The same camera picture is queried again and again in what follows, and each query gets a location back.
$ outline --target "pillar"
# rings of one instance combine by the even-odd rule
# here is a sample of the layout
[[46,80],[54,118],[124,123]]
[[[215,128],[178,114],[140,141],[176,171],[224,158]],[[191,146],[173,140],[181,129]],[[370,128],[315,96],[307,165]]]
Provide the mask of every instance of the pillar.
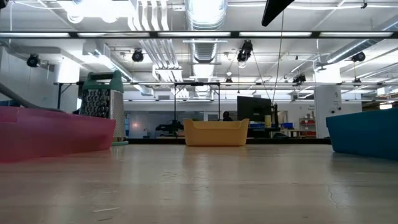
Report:
[[[328,65],[326,70],[314,73],[316,83],[341,83],[338,65]],[[317,85],[314,88],[315,97],[315,125],[317,138],[329,137],[326,118],[341,114],[341,87],[339,85]]]

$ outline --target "floor crack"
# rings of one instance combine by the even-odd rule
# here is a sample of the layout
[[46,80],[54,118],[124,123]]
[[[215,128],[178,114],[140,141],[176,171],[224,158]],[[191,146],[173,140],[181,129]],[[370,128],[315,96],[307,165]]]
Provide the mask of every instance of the floor crack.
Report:
[[335,199],[333,198],[333,193],[330,190],[330,186],[328,184],[326,184],[326,186],[328,187],[328,191],[329,191],[329,199],[333,202],[335,208],[338,208],[337,203],[336,203]]

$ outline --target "computer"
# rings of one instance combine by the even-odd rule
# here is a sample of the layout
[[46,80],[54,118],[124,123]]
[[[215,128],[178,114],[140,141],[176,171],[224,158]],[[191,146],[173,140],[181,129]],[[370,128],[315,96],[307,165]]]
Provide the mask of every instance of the computer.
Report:
[[264,122],[266,115],[272,115],[270,99],[238,96],[238,120]]

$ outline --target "person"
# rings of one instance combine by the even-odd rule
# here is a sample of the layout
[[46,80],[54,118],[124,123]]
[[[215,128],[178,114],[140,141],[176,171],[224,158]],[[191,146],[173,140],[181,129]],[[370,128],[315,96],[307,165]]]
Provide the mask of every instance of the person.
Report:
[[224,118],[223,121],[233,121],[232,118],[229,117],[229,112],[228,111],[225,111],[223,113],[223,118]]

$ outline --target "overhead track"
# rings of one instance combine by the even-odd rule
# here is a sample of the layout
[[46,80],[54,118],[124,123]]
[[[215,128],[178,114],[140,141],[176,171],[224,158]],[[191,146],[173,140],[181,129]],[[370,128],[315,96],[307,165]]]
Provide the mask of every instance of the overhead track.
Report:
[[8,39],[398,39],[398,31],[101,31],[0,32]]

